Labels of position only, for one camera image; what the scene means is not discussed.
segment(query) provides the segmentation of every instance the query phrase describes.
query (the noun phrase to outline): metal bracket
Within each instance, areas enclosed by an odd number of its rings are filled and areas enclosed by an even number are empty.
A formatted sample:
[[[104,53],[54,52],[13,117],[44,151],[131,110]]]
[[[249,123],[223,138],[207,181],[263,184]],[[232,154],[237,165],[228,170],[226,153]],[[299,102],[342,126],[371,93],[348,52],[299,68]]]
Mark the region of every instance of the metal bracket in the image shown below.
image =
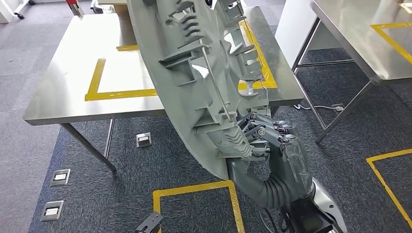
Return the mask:
[[[62,212],[63,201],[51,201],[44,205],[43,215],[40,218],[41,222],[58,220]]]
[[[54,171],[50,187],[66,185],[69,181],[70,169]]]
[[[142,133],[136,135],[136,145],[137,147],[146,147],[152,144],[152,137],[150,133]]]
[[[157,233],[162,224],[162,220],[163,216],[153,211],[153,213],[137,227],[135,233]]]

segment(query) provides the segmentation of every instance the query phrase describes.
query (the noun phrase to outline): robotic hand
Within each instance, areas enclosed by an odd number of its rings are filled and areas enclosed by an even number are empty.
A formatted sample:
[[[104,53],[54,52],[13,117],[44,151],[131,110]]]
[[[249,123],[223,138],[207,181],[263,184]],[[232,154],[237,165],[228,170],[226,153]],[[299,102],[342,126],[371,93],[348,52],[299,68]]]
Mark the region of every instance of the robotic hand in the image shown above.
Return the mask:
[[[291,232],[347,232],[338,206],[310,175],[308,158],[290,124],[251,112],[237,125],[251,145],[269,145],[271,170],[263,182],[247,173],[242,159],[227,159],[229,177],[238,188],[259,206],[280,209]]]

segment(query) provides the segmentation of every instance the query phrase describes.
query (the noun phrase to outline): gray carpet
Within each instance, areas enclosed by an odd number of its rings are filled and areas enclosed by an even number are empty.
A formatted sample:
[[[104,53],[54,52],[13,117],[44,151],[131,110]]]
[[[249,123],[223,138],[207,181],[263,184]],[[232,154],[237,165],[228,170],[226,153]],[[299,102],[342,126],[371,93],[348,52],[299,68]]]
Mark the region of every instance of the gray carpet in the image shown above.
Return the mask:
[[[80,5],[91,13],[90,1]],[[21,13],[25,19],[0,24],[0,209],[8,210],[0,211],[1,233],[30,226],[60,127],[33,127],[22,116],[72,18],[65,2]]]
[[[321,54],[310,56],[321,59]],[[324,105],[347,104],[367,82],[355,64],[305,68],[298,76],[313,101]],[[412,112],[407,104],[412,97],[404,92],[407,85],[372,89],[320,145],[314,143],[320,127],[312,112],[287,106],[281,107],[275,116],[298,127],[311,171],[335,198],[351,233],[394,229],[397,233],[411,232],[365,160],[412,148]],[[407,101],[401,101],[400,95],[407,97]],[[326,119],[335,114],[330,110],[321,113]],[[103,151],[108,121],[75,126]],[[135,135],[145,132],[152,133],[153,145],[138,149]],[[133,232],[152,211],[154,190],[218,180],[192,158],[165,116],[118,120],[110,160],[118,168],[115,176],[61,130],[29,232]],[[411,162],[408,155],[376,162],[408,214],[412,214],[412,181],[408,179]],[[51,174],[60,168],[72,169],[69,185],[50,188]],[[265,162],[252,163],[250,171],[261,178],[268,175]],[[162,198],[164,232],[236,232],[227,192],[217,189]],[[237,193],[245,231],[265,232],[258,207],[242,192]],[[40,222],[44,203],[52,200],[65,201],[61,219]]]

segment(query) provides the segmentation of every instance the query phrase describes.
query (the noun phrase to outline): black cable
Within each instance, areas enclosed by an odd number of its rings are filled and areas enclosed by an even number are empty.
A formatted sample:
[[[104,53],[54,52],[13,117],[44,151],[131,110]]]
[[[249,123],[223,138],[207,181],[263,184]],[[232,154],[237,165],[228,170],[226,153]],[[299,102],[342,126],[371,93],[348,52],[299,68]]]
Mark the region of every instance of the black cable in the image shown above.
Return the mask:
[[[212,0],[206,0],[206,4],[207,4],[209,7],[212,7]]]
[[[272,218],[271,214],[269,213],[269,211],[268,211],[266,208],[265,208],[264,210],[266,211],[267,215],[269,216],[269,218],[270,218],[270,220],[271,220],[271,222],[272,222],[273,228],[275,229],[275,233],[279,233],[279,232],[277,231],[277,227],[276,227],[276,225],[275,225],[275,222],[273,221],[273,218]],[[269,231],[269,233],[274,233],[274,232],[272,232],[272,230],[268,227],[268,225],[266,225],[266,222],[265,222],[265,220],[263,219],[263,216],[262,216],[262,213],[260,212],[260,210],[258,210],[258,212],[259,212],[260,220],[262,221],[262,223],[263,223],[263,225],[265,226],[265,228]]]
[[[263,208],[263,209],[265,210],[266,214],[269,216],[269,219],[271,220],[271,223],[272,223],[273,228],[275,229],[275,232],[276,232],[276,233],[279,233],[279,232],[277,231],[277,227],[276,227],[275,221],[273,221],[272,215],[269,213],[269,210],[266,209],[266,208]]]
[[[287,223],[285,222],[286,228],[283,228],[283,220],[284,220],[284,218],[283,218],[282,214],[279,214],[279,227],[280,227],[280,230],[281,230],[283,233],[285,233],[285,232],[289,229],[289,226],[288,226]]]

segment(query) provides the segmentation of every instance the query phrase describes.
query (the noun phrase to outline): yellow tape marking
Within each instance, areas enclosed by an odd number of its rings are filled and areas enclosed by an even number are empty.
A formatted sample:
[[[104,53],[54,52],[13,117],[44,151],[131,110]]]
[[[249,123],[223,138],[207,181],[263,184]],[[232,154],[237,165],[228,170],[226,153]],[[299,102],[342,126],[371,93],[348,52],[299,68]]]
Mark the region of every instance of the yellow tape marking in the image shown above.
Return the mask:
[[[412,55],[410,55],[402,46],[400,46],[395,40],[388,36],[382,29],[384,28],[402,28],[412,27],[412,22],[407,23],[387,23],[387,24],[374,24],[371,27],[385,39],[400,55],[402,55],[409,63],[412,64]]]
[[[138,50],[137,45],[119,46],[116,47],[118,51],[132,51]],[[132,91],[114,91],[114,92],[101,92],[98,93],[100,80],[102,79],[104,65],[106,59],[100,58],[97,60],[96,67],[94,69],[93,77],[90,82],[89,90],[85,95],[85,101],[93,100],[112,100],[121,98],[143,97],[143,96],[157,96],[155,89],[143,89]]]
[[[247,39],[249,40],[250,44],[255,45],[255,49],[258,56],[258,61],[262,67],[262,75],[264,77],[263,85],[266,88],[277,88],[275,79],[273,78],[272,72],[269,68],[269,65],[263,55],[262,50],[256,40],[253,31],[250,29],[249,23],[240,22],[240,26],[246,32]],[[138,50],[139,47],[137,45],[128,45],[128,46],[118,46],[116,47],[117,51],[132,51]],[[112,100],[112,99],[121,99],[121,98],[133,98],[133,97],[147,97],[147,96],[157,96],[155,89],[144,89],[144,90],[132,90],[132,91],[115,91],[115,92],[102,92],[98,93],[97,90],[99,89],[100,80],[103,74],[103,68],[106,59],[101,58],[97,60],[96,68],[94,70],[94,74],[92,80],[90,82],[89,91],[85,95],[85,101],[93,101],[93,100]],[[255,82],[252,85],[253,89],[262,89],[262,85],[260,82]],[[238,85],[239,90],[247,90],[247,85],[245,83],[239,83]]]
[[[405,212],[403,209],[402,205],[399,203],[398,199],[395,197],[394,193],[390,189],[390,187],[386,184],[384,181],[383,177],[379,173],[379,171],[376,169],[375,165],[373,164],[374,161],[382,160],[382,159],[387,159],[387,158],[392,158],[400,155],[405,155],[405,154],[410,154],[412,153],[412,149],[408,150],[401,150],[401,151],[396,151],[392,153],[387,153],[387,154],[382,154],[382,155],[377,155],[374,157],[367,158],[366,161],[368,162],[369,166],[371,166],[372,170],[374,171],[375,175],[379,179],[379,181],[382,183],[383,187],[385,187],[386,192],[389,194],[391,197],[392,201],[395,203],[396,207],[404,217],[404,219],[408,222],[409,227],[412,229],[412,220],[409,218],[408,214]]]
[[[275,79],[273,78],[272,72],[269,68],[269,65],[265,59],[265,56],[263,55],[262,50],[260,49],[258,40],[256,40],[255,34],[253,34],[253,31],[250,29],[250,25],[248,22],[239,22],[239,25],[243,28],[243,30],[246,32],[246,37],[249,41],[250,44],[255,45],[255,49],[257,53],[259,54],[257,60],[260,62],[260,66],[262,67],[262,75],[264,78],[263,85],[266,88],[277,88]],[[260,82],[255,82],[252,85],[253,89],[262,89],[262,84]],[[247,85],[245,83],[239,83],[238,85],[239,90],[247,90]]]
[[[170,188],[153,191],[153,210],[160,213],[160,198],[165,196],[173,196],[178,194],[206,191],[217,188],[229,188],[230,199],[232,202],[233,213],[235,215],[236,227],[239,233],[245,233],[242,215],[240,213],[238,196],[236,195],[235,185],[232,181],[219,181],[214,183],[204,183],[191,186],[184,186],[179,188]]]
[[[399,6],[402,7],[406,12],[409,14],[412,14],[412,2],[404,2],[404,3],[399,3]]]
[[[133,50],[139,50],[139,46],[137,46],[137,45],[117,46],[116,49],[117,49],[117,51],[119,51],[119,52],[122,52],[122,51],[133,51]]]

